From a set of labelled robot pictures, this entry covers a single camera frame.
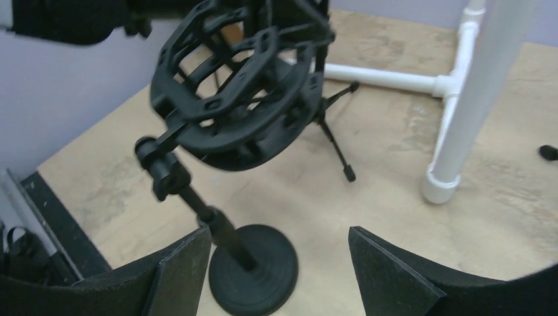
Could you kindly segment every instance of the wall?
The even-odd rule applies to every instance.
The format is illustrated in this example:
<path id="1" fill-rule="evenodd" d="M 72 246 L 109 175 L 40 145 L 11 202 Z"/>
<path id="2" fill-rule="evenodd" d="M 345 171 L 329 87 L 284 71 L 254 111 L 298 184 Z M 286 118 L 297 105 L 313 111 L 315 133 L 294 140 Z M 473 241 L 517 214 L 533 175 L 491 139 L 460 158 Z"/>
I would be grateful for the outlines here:
<path id="1" fill-rule="evenodd" d="M 176 25 L 156 23 L 147 40 L 119 30 L 87 48 L 0 34 L 0 169 L 34 172 L 147 85 Z"/>

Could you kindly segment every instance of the wooden table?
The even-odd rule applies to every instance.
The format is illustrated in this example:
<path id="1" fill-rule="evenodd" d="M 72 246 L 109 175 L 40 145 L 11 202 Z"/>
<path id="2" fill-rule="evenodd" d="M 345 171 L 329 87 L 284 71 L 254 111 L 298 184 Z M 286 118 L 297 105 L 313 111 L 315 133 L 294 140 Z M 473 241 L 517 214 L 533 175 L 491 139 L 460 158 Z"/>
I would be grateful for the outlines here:
<path id="1" fill-rule="evenodd" d="M 338 40 L 330 62 L 429 75 L 451 70 L 454 30 L 345 11 L 335 11 L 332 22 Z M 329 82 L 326 94 L 343 87 Z M 208 82 L 203 89 L 210 88 Z M 536 152 L 558 145 L 557 99 L 558 49 L 526 44 L 463 184 L 441 206 L 419 194 L 442 115 L 428 95 L 361 88 L 331 109 L 332 129 L 357 173 L 353 184 L 316 126 L 271 162 L 241 173 L 210 169 L 179 152 L 193 185 L 235 225 L 269 224 L 292 239 L 301 273 L 277 315 L 364 315 L 347 246 L 350 226 L 484 277 L 507 280 L 558 261 L 558 168 Z M 39 168 L 112 267 L 195 228 L 193 213 L 177 198 L 155 201 L 134 157 L 138 138 L 163 130 L 145 88 Z M 199 314 L 225 315 L 208 286 Z"/>

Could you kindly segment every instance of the purple wall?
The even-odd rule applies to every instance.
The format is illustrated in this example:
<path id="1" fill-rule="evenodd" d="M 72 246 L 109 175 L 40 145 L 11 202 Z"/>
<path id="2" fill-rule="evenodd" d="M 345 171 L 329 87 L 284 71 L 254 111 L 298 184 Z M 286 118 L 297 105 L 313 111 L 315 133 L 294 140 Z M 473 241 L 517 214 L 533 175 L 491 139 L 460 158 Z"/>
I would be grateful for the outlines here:
<path id="1" fill-rule="evenodd" d="M 467 2 L 332 0 L 332 6 L 454 28 Z M 557 0 L 543 1 L 530 41 L 558 46 L 556 12 Z M 144 87 L 175 25 L 156 24 L 147 41 L 117 32 L 87 49 L 0 34 L 0 169 L 30 174 Z"/>

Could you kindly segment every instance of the black robotic gripper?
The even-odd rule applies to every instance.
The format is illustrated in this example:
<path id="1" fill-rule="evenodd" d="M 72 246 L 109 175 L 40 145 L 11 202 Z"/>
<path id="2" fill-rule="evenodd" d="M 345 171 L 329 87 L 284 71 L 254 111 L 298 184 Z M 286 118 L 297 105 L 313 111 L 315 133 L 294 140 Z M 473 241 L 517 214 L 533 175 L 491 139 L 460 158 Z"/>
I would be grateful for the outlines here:
<path id="1" fill-rule="evenodd" d="M 163 135 L 142 138 L 136 157 L 153 178 L 159 201 L 180 196 L 211 231 L 217 246 L 209 263 L 209 286 L 215 300 L 232 315 L 269 315 L 290 297 L 298 278 L 297 254 L 275 228 L 253 224 L 236 229 L 225 214 L 209 206 L 191 187 L 191 175 L 172 153 Z"/>

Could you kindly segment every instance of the beige tabletop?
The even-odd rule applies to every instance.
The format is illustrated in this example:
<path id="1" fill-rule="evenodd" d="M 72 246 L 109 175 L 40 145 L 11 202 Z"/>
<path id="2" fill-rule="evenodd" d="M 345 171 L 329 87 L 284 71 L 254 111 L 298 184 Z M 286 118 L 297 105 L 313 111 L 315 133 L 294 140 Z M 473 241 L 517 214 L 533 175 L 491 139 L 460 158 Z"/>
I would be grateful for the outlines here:
<path id="1" fill-rule="evenodd" d="M 454 30 L 345 11 L 335 11 L 332 22 L 338 40 L 330 62 L 429 75 L 451 70 Z M 325 91 L 344 87 L 329 82 Z M 203 89 L 211 92 L 210 82 Z M 151 179 L 136 163 L 136 140 L 164 131 L 148 90 L 39 168 L 112 267 L 195 228 L 178 198 L 156 202 Z M 367 87 L 331 108 L 328 120 L 357 173 L 352 184 L 316 126 L 246 172 L 210 169 L 177 152 L 193 185 L 236 226 L 269 224 L 294 243 L 299 282 L 277 315 L 364 315 L 347 245 L 350 226 L 484 277 L 509 280 L 558 262 L 558 165 L 536 152 L 558 145 L 556 100 L 558 49 L 525 44 L 474 145 L 463 184 L 439 206 L 425 203 L 419 190 L 442 115 L 440 101 L 428 95 Z M 225 315 L 208 286 L 199 315 Z"/>

